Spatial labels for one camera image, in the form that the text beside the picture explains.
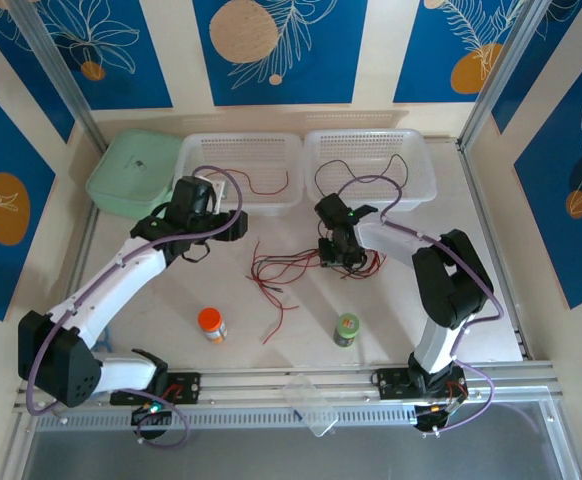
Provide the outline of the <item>aluminium frame post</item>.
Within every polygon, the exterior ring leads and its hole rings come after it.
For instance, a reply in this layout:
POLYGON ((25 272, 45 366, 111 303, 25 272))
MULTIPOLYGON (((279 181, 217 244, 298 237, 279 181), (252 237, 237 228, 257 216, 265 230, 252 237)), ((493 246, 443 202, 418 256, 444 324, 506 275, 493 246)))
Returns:
POLYGON ((11 17, 37 61, 73 118, 81 125, 95 149, 104 154, 108 145, 91 109, 50 33, 28 0, 5 0, 11 17))
POLYGON ((462 151, 474 143, 488 119, 499 134, 504 132, 582 9, 582 0, 520 0, 518 6, 520 16, 504 43, 503 56, 458 138, 462 151))

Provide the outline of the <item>orange lid bottle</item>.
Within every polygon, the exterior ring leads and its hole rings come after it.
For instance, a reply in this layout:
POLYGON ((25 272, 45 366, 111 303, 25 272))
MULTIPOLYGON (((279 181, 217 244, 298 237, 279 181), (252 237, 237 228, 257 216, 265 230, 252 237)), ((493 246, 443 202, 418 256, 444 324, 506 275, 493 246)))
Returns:
POLYGON ((202 309, 197 317, 198 325, 212 343, 222 343, 227 337, 227 328, 219 310, 213 307, 202 309))

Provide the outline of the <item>grey metal panel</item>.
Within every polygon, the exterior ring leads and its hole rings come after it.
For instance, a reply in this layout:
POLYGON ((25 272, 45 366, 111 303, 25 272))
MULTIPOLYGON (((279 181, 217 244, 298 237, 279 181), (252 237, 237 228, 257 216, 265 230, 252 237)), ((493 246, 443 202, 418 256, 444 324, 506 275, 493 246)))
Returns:
POLYGON ((575 480, 536 435, 423 439, 404 428, 202 430, 156 450, 128 432, 36 436, 23 480, 575 480))

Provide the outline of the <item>aluminium rail frame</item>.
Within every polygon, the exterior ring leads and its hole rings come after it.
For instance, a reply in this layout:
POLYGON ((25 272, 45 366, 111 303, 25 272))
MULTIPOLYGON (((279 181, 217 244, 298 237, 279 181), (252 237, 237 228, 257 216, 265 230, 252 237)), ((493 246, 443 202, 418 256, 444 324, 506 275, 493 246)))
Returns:
MULTIPOLYGON (((291 428, 303 422, 282 396, 282 387, 297 374, 307 376, 335 408, 333 427, 415 425, 415 407, 448 404, 448 399, 381 400, 372 383, 372 369, 253 371, 199 373, 200 394, 195 405, 178 405, 168 428, 228 429, 291 428)), ((464 372, 468 390, 462 411, 498 403, 544 402, 559 398, 562 389, 546 362, 513 362, 478 366, 464 372)))

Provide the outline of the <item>green lidded plastic container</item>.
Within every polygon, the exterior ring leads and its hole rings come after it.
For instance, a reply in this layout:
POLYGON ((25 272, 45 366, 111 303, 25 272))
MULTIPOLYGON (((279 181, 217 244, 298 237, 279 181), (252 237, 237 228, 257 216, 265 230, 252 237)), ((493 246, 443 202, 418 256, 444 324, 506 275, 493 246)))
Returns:
POLYGON ((86 191, 103 212, 140 220, 163 203, 171 190, 183 139, 139 129, 112 140, 86 182, 86 191))

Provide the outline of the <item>green bottle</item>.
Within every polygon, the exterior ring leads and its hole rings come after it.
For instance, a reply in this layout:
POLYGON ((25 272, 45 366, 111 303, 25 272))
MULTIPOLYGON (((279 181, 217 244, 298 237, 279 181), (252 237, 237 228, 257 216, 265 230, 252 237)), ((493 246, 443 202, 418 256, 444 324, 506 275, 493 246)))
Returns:
POLYGON ((359 329, 360 321, 356 315, 351 313, 340 315, 333 335, 335 344, 343 348, 351 346, 359 333, 359 329))

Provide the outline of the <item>black controller board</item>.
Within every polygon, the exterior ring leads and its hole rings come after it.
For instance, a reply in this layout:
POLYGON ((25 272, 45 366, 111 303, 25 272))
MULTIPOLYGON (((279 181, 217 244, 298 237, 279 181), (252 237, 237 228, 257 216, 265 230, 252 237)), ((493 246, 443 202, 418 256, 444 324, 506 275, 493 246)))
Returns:
POLYGON ((172 413, 159 403, 145 404, 131 413, 131 427, 141 441, 156 440, 171 423, 172 413))
POLYGON ((460 406, 461 404, 457 402, 430 406, 416 406, 415 428, 423 435, 439 435, 441 432, 444 432, 451 427, 449 420, 460 406))

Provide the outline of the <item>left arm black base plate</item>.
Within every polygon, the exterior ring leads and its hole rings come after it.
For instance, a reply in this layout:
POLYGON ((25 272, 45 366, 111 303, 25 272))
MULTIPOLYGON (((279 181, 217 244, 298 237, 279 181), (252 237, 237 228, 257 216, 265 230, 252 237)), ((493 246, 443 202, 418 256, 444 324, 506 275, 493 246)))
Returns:
MULTIPOLYGON (((193 373, 166 372, 157 376, 144 390, 174 405, 195 405, 200 394, 201 375, 193 373)), ((110 395, 109 403, 114 406, 140 406, 149 398, 139 394, 116 391, 110 395)))

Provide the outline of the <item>white perforated plastic basket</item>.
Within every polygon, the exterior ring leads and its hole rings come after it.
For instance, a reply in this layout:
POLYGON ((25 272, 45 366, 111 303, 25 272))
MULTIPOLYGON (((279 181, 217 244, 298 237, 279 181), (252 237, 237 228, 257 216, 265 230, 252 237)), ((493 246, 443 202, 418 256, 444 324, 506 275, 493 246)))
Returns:
POLYGON ((352 208, 396 202, 411 211, 437 196, 423 136, 412 129, 316 130, 304 139, 305 189, 318 202, 337 193, 352 208))
POLYGON ((303 197, 302 141, 290 133, 206 133, 186 137, 174 179, 203 165, 230 173, 253 216, 283 216, 303 197))

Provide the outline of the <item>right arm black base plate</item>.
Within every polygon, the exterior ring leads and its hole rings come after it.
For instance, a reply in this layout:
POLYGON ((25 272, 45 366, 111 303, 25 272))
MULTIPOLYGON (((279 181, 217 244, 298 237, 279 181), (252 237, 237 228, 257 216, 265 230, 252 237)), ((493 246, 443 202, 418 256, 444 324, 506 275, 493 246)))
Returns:
POLYGON ((381 400, 454 399, 464 401, 468 390, 461 380, 464 371, 450 365, 436 374, 417 371, 415 368, 381 368, 372 374, 381 400))

